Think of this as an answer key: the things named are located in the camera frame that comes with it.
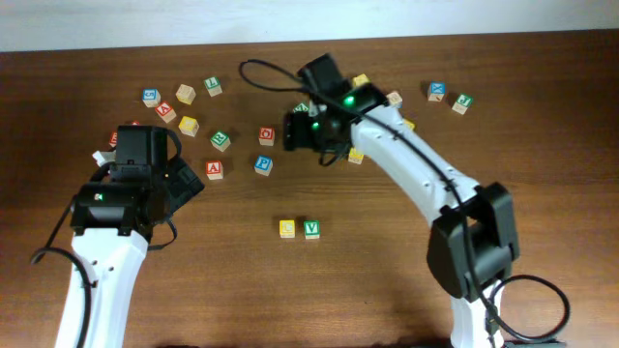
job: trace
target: block face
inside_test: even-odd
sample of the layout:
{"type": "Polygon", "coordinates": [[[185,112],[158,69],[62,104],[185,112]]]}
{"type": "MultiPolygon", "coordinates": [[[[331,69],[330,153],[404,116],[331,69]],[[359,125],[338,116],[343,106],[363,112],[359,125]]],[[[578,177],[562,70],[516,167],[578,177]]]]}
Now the block face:
{"type": "Polygon", "coordinates": [[[271,169],[273,169],[273,160],[266,156],[258,156],[258,160],[255,162],[253,169],[258,174],[269,176],[271,169]]]}
{"type": "Polygon", "coordinates": [[[188,116],[183,116],[181,123],[178,125],[178,129],[181,130],[181,133],[189,136],[195,136],[199,128],[200,126],[197,124],[197,120],[188,116]]]}
{"type": "Polygon", "coordinates": [[[464,115],[464,112],[468,110],[468,107],[462,106],[462,104],[456,102],[454,104],[454,107],[452,107],[452,110],[459,113],[460,115],[464,115]]]}
{"type": "Polygon", "coordinates": [[[352,86],[355,88],[365,85],[366,83],[369,83],[369,78],[364,73],[352,79],[352,86]]]}
{"type": "Polygon", "coordinates": [[[209,160],[206,162],[206,176],[210,180],[223,179],[223,165],[219,160],[209,160]]]}
{"type": "Polygon", "coordinates": [[[294,112],[307,112],[310,111],[310,108],[305,105],[304,103],[299,103],[297,106],[294,107],[294,109],[292,109],[292,111],[294,112]]]}
{"type": "Polygon", "coordinates": [[[431,82],[427,88],[427,100],[430,102],[441,102],[445,97],[445,83],[431,82]]]}
{"type": "Polygon", "coordinates": [[[148,88],[142,91],[142,101],[147,107],[157,107],[162,100],[162,95],[154,88],[148,88]]]}
{"type": "Polygon", "coordinates": [[[182,84],[181,87],[178,88],[178,91],[176,91],[176,98],[179,102],[191,105],[195,98],[195,91],[193,87],[182,84]]]}
{"type": "Polygon", "coordinates": [[[457,97],[457,101],[456,103],[469,108],[471,107],[471,104],[473,103],[473,98],[465,95],[465,94],[461,94],[459,97],[457,97]]]}
{"type": "Polygon", "coordinates": [[[109,146],[114,147],[118,142],[118,132],[115,131],[112,136],[109,137],[109,146]]]}
{"type": "Polygon", "coordinates": [[[211,144],[213,144],[216,149],[223,152],[228,148],[228,146],[230,146],[230,138],[226,133],[218,130],[215,135],[211,137],[211,144]]]}
{"type": "Polygon", "coordinates": [[[356,164],[361,164],[363,160],[364,160],[363,153],[357,151],[357,149],[355,148],[350,149],[350,153],[348,154],[348,161],[356,163],[356,164]]]}
{"type": "Polygon", "coordinates": [[[393,106],[395,108],[402,108],[402,97],[396,91],[387,95],[387,101],[389,101],[390,106],[393,106]]]}
{"type": "Polygon", "coordinates": [[[280,220],[280,237],[294,238],[294,220],[280,220]]]}
{"type": "Polygon", "coordinates": [[[275,144],[275,130],[266,127],[260,128],[258,141],[260,142],[260,145],[273,146],[275,144]]]}
{"type": "Polygon", "coordinates": [[[206,87],[206,90],[209,92],[209,96],[211,97],[214,97],[223,92],[223,90],[221,89],[220,80],[214,76],[205,79],[204,86],[206,87]]]}
{"type": "Polygon", "coordinates": [[[410,130],[414,131],[415,130],[415,124],[406,120],[406,119],[402,119],[402,121],[404,122],[404,125],[407,126],[410,130]]]}
{"type": "Polygon", "coordinates": [[[157,106],[155,111],[166,123],[169,123],[176,117],[176,112],[167,101],[164,101],[157,106]]]}
{"type": "Polygon", "coordinates": [[[320,238],[320,223],[318,221],[305,221],[303,227],[306,232],[306,239],[320,238]]]}

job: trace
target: green block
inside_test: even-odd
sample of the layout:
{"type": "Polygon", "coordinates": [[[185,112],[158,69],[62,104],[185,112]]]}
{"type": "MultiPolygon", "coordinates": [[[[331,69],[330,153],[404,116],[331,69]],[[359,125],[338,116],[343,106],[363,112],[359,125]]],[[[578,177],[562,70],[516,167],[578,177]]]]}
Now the green block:
{"type": "Polygon", "coordinates": [[[206,86],[207,89],[213,89],[219,85],[220,81],[214,76],[204,80],[204,86],[206,86]]]}
{"type": "Polygon", "coordinates": [[[292,111],[303,112],[303,111],[310,111],[310,109],[304,103],[300,103],[292,111]]]}
{"type": "Polygon", "coordinates": [[[459,97],[457,97],[456,102],[464,107],[471,107],[473,98],[462,93],[459,97]]]}
{"type": "Polygon", "coordinates": [[[211,138],[211,141],[221,146],[227,139],[228,136],[223,131],[218,130],[218,132],[216,132],[215,135],[213,135],[213,137],[211,138]]]}
{"type": "Polygon", "coordinates": [[[303,227],[306,231],[306,239],[320,238],[320,223],[318,221],[305,221],[303,227]]]}

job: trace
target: wooden surface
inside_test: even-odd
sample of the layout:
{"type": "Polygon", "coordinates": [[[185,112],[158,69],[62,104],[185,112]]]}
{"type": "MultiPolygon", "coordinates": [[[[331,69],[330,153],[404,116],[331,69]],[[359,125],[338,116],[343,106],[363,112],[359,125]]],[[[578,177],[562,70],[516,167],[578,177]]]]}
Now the wooden surface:
{"type": "MultiPolygon", "coordinates": [[[[319,43],[202,45],[0,55],[0,346],[50,347],[69,280],[65,260],[29,266],[67,201],[119,124],[165,126],[140,101],[155,87],[179,115],[195,117],[183,157],[206,189],[175,216],[180,236],[149,254],[133,289],[126,347],[336,347],[446,338],[449,298],[426,264],[428,227],[370,160],[330,168],[281,149],[282,114],[300,95],[259,91],[237,65],[270,60],[296,71],[332,52],[343,73],[366,73],[400,91],[402,114],[455,167],[499,181],[515,200],[517,274],[546,277],[572,300],[561,339],[572,347],[619,344],[619,35],[489,35],[319,43]],[[216,75],[223,94],[201,80],[216,75]],[[475,102],[464,116],[425,100],[430,80],[475,102]],[[174,93],[193,86],[193,105],[174,93]],[[277,126],[274,148],[258,145],[277,126]],[[209,143],[228,131],[220,153],[209,143]],[[275,161],[254,173],[258,155],[275,161]],[[206,160],[225,178],[209,182],[206,160]],[[318,219],[322,236],[281,240],[281,218],[318,219]]],[[[255,72],[265,82],[278,77],[255,72]]],[[[62,229],[59,247],[70,247],[62,229]]],[[[156,229],[155,242],[169,238],[156,229]]],[[[549,291],[507,289],[504,318],[540,334],[560,316],[549,291]]]]}

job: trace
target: black cable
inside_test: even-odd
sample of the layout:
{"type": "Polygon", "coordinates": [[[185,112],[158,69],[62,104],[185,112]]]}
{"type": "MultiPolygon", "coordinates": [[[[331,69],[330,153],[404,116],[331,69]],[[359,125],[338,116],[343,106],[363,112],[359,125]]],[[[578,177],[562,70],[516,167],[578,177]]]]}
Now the black cable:
{"type": "Polygon", "coordinates": [[[170,229],[172,230],[172,236],[173,236],[172,240],[162,245],[148,246],[148,251],[161,250],[164,247],[167,247],[171,245],[174,241],[176,241],[176,237],[178,237],[178,230],[176,229],[176,225],[172,221],[172,218],[171,217],[167,218],[165,222],[167,222],[167,225],[170,226],[170,229]]]}
{"type": "Polygon", "coordinates": [[[312,88],[310,88],[307,85],[304,85],[302,82],[300,82],[302,84],[301,88],[297,88],[297,89],[277,89],[277,88],[271,88],[268,86],[263,86],[257,83],[253,83],[252,81],[248,80],[245,75],[243,74],[243,67],[247,64],[247,63],[255,63],[255,64],[260,64],[260,65],[264,65],[266,67],[270,67],[273,68],[274,70],[283,73],[287,76],[291,76],[294,80],[299,81],[296,77],[294,77],[294,75],[290,72],[285,71],[283,68],[277,67],[271,63],[268,62],[264,62],[264,61],[260,61],[260,60],[256,60],[256,59],[251,59],[248,60],[247,62],[243,62],[241,63],[241,65],[239,66],[239,73],[241,74],[241,76],[243,77],[244,80],[247,81],[247,83],[249,83],[250,85],[260,88],[260,89],[264,89],[267,91],[273,91],[273,92],[301,92],[301,93],[308,93],[312,96],[314,96],[315,98],[322,100],[325,104],[341,111],[344,113],[347,113],[349,115],[353,115],[355,116],[355,119],[367,119],[371,122],[373,122],[374,124],[378,125],[379,127],[381,127],[382,129],[384,129],[385,131],[389,132],[394,139],[399,139],[401,140],[409,149],[411,149],[415,154],[417,154],[417,156],[419,156],[431,169],[432,171],[434,171],[436,173],[436,175],[438,175],[438,177],[440,178],[440,180],[442,182],[445,183],[445,185],[447,186],[447,189],[454,195],[454,198],[456,199],[457,202],[457,208],[459,209],[459,213],[462,217],[462,233],[463,233],[463,237],[464,237],[464,241],[465,241],[465,248],[464,248],[464,254],[466,256],[466,266],[469,269],[469,273],[471,275],[471,282],[473,283],[473,287],[475,289],[475,291],[477,292],[477,294],[479,295],[480,300],[482,301],[482,304],[484,305],[484,307],[486,308],[487,313],[489,314],[489,316],[494,319],[496,321],[496,323],[499,325],[499,327],[501,327],[503,330],[505,330],[508,334],[510,334],[511,336],[515,337],[516,339],[519,339],[523,342],[526,343],[531,343],[531,344],[535,344],[535,343],[542,343],[542,342],[546,342],[549,340],[552,340],[555,336],[557,336],[568,324],[568,321],[570,320],[570,313],[571,313],[571,309],[570,309],[570,302],[567,298],[567,296],[565,295],[565,293],[563,291],[561,291],[561,289],[559,289],[559,287],[557,287],[556,285],[554,285],[553,283],[551,283],[548,280],[542,279],[540,277],[534,276],[534,275],[514,275],[511,277],[508,277],[507,279],[503,280],[501,282],[501,284],[499,284],[496,288],[500,289],[502,287],[504,287],[505,285],[507,285],[508,283],[512,282],[512,281],[516,281],[516,280],[521,280],[521,279],[528,279],[528,280],[534,280],[534,281],[538,281],[541,284],[548,286],[550,289],[552,289],[554,292],[556,292],[559,297],[561,298],[561,301],[563,302],[563,306],[564,306],[564,314],[563,314],[563,318],[561,319],[561,321],[559,322],[559,324],[550,332],[542,334],[542,335],[538,335],[538,336],[530,336],[530,335],[525,335],[522,333],[517,332],[516,330],[514,330],[513,328],[511,328],[509,325],[507,325],[507,323],[505,323],[505,321],[503,321],[501,319],[501,317],[498,315],[496,308],[493,304],[490,303],[490,301],[484,296],[484,292],[482,289],[482,284],[479,280],[479,278],[477,277],[477,274],[475,273],[475,263],[473,261],[473,242],[472,242],[472,238],[470,235],[470,231],[468,229],[468,222],[466,220],[466,214],[463,212],[463,203],[462,203],[462,199],[459,195],[459,193],[456,190],[456,187],[454,186],[454,184],[452,183],[452,181],[447,177],[447,175],[445,175],[445,173],[436,165],[436,163],[434,163],[430,158],[428,158],[426,156],[426,154],[424,154],[421,150],[419,150],[417,148],[417,146],[415,146],[413,143],[411,143],[408,139],[406,139],[405,137],[403,137],[397,130],[394,130],[393,128],[391,128],[389,125],[371,117],[368,116],[366,114],[363,114],[359,111],[356,110],[352,110],[349,108],[346,108],[342,105],[340,105],[338,102],[332,100],[331,98],[328,98],[327,96],[322,95],[321,93],[313,90],[312,88]]]}
{"type": "Polygon", "coordinates": [[[79,259],[70,252],[59,247],[46,246],[38,249],[37,251],[35,251],[34,254],[32,254],[32,257],[30,258],[30,264],[34,265],[39,262],[38,260],[41,260],[41,257],[47,252],[53,252],[68,258],[69,261],[71,261],[79,271],[79,275],[81,276],[81,279],[83,281],[82,287],[84,288],[84,315],[81,320],[81,329],[79,330],[79,339],[77,340],[76,346],[77,348],[82,348],[84,346],[84,343],[86,342],[88,325],[90,324],[90,311],[92,309],[91,287],[94,287],[94,285],[90,283],[90,279],[88,278],[86,269],[84,268],[84,265],[81,263],[81,261],[79,261],[79,259]]]}
{"type": "MultiPolygon", "coordinates": [[[[62,227],[62,224],[65,222],[65,218],[67,218],[67,215],[69,214],[69,211],[71,210],[71,206],[74,204],[74,201],[75,201],[75,196],[71,198],[71,200],[69,201],[69,204],[67,205],[67,208],[65,208],[65,211],[62,213],[62,216],[60,216],[60,218],[58,219],[58,222],[56,222],[56,226],[49,234],[49,238],[47,238],[47,243],[45,243],[45,247],[51,247],[51,244],[54,242],[54,239],[56,239],[58,230],[60,230],[60,227],[62,227]]],[[[43,257],[44,257],[44,253],[39,255],[37,259],[33,260],[34,261],[33,265],[38,264],[41,260],[43,260],[43,257]]]]}

